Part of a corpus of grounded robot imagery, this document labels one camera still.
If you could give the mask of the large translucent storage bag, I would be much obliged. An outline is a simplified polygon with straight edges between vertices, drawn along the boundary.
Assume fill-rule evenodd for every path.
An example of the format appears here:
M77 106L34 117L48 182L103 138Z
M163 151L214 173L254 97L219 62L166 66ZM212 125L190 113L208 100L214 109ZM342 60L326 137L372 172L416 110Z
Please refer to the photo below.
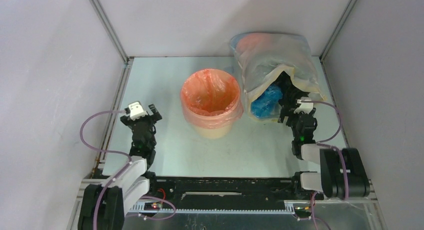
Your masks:
M265 113L254 113L256 101L279 76L314 100L325 96L318 83L312 53L305 37L277 33L244 33L230 40L230 48L238 63L241 101L247 116L254 121L276 122L281 107L274 101Z

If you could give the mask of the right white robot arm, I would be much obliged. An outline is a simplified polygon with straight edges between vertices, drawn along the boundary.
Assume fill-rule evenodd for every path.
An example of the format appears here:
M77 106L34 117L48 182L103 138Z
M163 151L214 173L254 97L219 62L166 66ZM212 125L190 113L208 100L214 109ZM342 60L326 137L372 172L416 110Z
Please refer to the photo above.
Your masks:
M367 197L371 192L369 178L356 148L340 149L328 145L326 140L315 141L318 127L314 101L300 101L282 106L279 121L285 123L293 134L291 150L303 161L319 165L319 172L301 172L299 180L291 184L295 198L303 199L312 191L326 197L347 200L350 197Z

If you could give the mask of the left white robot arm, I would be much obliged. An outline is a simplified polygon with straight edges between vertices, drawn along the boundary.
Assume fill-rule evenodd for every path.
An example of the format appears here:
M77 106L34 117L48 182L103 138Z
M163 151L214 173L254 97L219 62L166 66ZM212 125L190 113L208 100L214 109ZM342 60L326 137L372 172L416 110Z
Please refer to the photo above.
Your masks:
M126 163L102 183L91 183L83 192L77 229L122 229L125 216L142 197L152 198L158 184L151 179L157 144L155 124L162 116L150 104L145 110L139 101L120 113L120 121L132 132L129 153L122 152Z

